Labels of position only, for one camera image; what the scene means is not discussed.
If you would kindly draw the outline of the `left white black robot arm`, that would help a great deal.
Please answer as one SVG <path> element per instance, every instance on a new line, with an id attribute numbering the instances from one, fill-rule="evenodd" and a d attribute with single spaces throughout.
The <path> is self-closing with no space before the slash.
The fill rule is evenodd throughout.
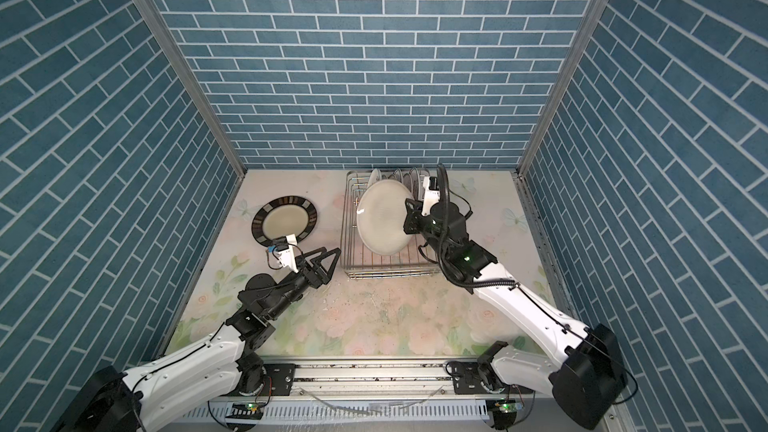
<path id="1" fill-rule="evenodd" d="M 321 247 L 297 256 L 295 270 L 281 280 L 257 274 L 239 292 L 239 309 L 214 333 L 138 367 L 95 372 L 53 430 L 158 431 L 216 397 L 259 393 L 266 372 L 257 351 L 274 321 L 308 289 L 329 284 L 340 255 Z"/>

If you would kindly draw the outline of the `plain grey white plate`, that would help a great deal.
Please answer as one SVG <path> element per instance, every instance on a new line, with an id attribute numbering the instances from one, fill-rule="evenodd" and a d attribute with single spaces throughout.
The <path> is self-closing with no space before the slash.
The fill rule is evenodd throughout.
<path id="1" fill-rule="evenodd" d="M 412 194 L 392 179 L 380 180 L 363 194 L 356 209 L 357 228 L 371 252 L 390 256 L 407 246 L 410 236 L 403 231 L 407 199 Z"/>

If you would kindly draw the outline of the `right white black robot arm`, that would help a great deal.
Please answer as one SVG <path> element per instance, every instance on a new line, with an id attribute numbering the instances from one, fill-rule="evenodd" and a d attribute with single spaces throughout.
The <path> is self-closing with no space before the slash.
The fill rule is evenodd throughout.
<path id="1" fill-rule="evenodd" d="M 590 327 L 568 316 L 516 280 L 498 259 L 469 238 L 466 218 L 447 201 L 425 206 L 408 199 L 403 230 L 420 235 L 434 250 L 439 269 L 453 285 L 477 295 L 534 339 L 551 362 L 531 380 L 550 387 L 561 410 L 593 430 L 620 394 L 636 381 L 619 341 L 607 326 Z"/>

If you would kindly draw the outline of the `dark patterned rim plate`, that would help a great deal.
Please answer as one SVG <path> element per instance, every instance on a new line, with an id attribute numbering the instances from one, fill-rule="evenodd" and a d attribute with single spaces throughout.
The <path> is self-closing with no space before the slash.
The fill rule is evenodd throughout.
<path id="1" fill-rule="evenodd" d="M 309 199 L 296 195 L 282 196 L 256 212 L 251 233 L 256 242 L 264 247 L 289 235 L 294 235 L 301 242 L 314 231 L 317 220 L 317 208 Z"/>

